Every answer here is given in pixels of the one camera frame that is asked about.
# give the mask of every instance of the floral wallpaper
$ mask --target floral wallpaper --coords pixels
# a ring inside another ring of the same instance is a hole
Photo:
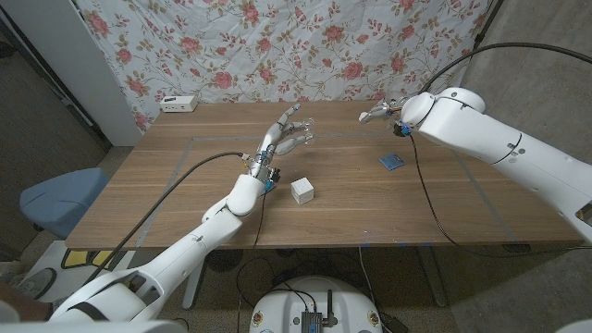
[[[200,103],[381,99],[468,52],[488,0],[79,0],[141,131]],[[463,67],[433,88],[459,84]]]

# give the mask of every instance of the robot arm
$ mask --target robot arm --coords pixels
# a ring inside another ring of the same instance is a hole
[[[399,122],[434,143],[492,165],[592,241],[592,166],[483,115],[484,111],[485,102],[477,94],[448,88],[404,102]]]
[[[282,139],[299,130],[309,130],[312,120],[287,123],[299,108],[286,111],[273,124],[250,159],[249,171],[240,175],[228,196],[215,203],[202,218],[202,225],[178,240],[146,265],[104,274],[76,291],[52,315],[51,322],[145,321],[155,319],[176,287],[200,264],[205,256],[228,241],[241,228],[269,180],[279,180],[279,170],[269,167],[276,147],[287,154],[297,144]]]

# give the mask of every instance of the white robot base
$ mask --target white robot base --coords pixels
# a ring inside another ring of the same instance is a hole
[[[298,291],[314,298],[316,311],[311,297]],[[376,307],[356,288],[333,277],[311,276],[268,292],[255,305],[249,331],[381,333],[382,327]]]

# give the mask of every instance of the white power strip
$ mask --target white power strip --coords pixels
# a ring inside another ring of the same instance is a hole
[[[160,107],[165,112],[191,112],[197,106],[197,96],[165,96]]]

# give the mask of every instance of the wooden table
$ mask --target wooden table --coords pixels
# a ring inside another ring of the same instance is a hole
[[[450,244],[438,230],[421,188],[408,138],[361,111],[375,102],[302,103],[293,117],[313,117],[316,139],[276,156],[281,181],[267,194],[257,248]],[[292,104],[199,105],[162,114],[134,148],[67,239],[78,250],[115,247],[172,182],[198,161],[227,151],[254,153],[260,138]],[[416,137],[425,183],[443,228],[464,244],[578,241],[567,223],[530,192],[472,157]],[[394,153],[406,165],[386,170]],[[127,248],[165,248],[195,228],[202,214],[244,171],[235,156],[198,168],[166,199],[150,227]],[[314,199],[297,205],[290,183],[307,177]],[[223,247],[252,248],[261,201]]]

